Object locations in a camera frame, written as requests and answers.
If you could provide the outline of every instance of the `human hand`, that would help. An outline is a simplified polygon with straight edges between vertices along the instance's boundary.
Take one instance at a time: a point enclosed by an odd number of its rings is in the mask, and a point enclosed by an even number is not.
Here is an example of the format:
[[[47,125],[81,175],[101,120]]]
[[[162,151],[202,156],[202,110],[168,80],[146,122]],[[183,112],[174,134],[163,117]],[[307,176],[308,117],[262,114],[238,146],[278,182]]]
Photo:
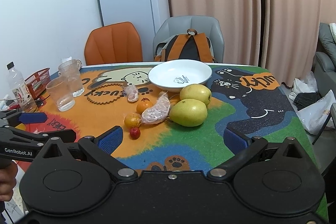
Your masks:
[[[17,165],[14,161],[0,169],[0,201],[10,201],[13,196],[13,188],[16,185]]]

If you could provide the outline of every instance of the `red basket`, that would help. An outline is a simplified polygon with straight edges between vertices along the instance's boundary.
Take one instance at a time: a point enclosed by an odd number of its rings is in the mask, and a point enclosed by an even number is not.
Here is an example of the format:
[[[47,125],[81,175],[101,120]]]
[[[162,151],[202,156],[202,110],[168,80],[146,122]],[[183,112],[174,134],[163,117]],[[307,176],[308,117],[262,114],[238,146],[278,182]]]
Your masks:
[[[34,100],[40,97],[45,91],[46,85],[50,82],[49,70],[50,68],[46,68],[37,71],[26,79],[27,88]]]

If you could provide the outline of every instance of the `metal bolt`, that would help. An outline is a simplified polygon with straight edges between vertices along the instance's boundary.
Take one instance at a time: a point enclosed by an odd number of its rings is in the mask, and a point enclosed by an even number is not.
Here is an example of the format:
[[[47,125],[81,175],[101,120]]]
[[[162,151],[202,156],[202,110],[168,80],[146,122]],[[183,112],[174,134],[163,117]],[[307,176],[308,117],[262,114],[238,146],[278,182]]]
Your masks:
[[[168,175],[168,178],[169,178],[169,179],[177,179],[177,175],[173,175],[173,174],[171,174],[171,175]]]
[[[222,168],[215,168],[210,170],[210,174],[214,177],[224,177],[226,175],[226,170]]]
[[[131,168],[122,168],[118,171],[118,175],[122,177],[130,177],[134,174],[134,170]]]

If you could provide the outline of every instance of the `blue textured pad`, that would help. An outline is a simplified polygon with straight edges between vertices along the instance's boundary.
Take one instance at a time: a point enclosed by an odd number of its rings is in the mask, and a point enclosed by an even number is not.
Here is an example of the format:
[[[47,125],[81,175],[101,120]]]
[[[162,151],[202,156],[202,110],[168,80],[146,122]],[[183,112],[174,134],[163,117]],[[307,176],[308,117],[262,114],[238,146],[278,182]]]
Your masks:
[[[111,128],[110,130],[110,132],[107,131],[108,135],[97,142],[97,146],[107,154],[111,155],[122,143],[124,133],[121,127]]]
[[[247,141],[236,135],[228,128],[225,128],[223,138],[226,147],[235,155],[248,147]]]
[[[41,123],[47,120],[47,115],[43,112],[36,112],[36,113],[22,113],[19,117],[19,122],[24,124],[28,123]]]

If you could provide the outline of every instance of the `clear cup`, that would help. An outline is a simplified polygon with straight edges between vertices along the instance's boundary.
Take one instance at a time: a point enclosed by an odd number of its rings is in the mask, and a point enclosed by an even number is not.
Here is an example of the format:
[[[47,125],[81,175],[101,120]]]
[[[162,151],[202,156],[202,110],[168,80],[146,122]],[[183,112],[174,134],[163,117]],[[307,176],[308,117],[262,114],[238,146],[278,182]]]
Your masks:
[[[51,80],[46,89],[59,111],[67,111],[74,106],[75,100],[65,77],[60,76]]]
[[[84,87],[82,84],[81,74],[78,69],[77,60],[72,59],[58,66],[59,73],[68,80],[69,88],[73,97],[83,94]]]

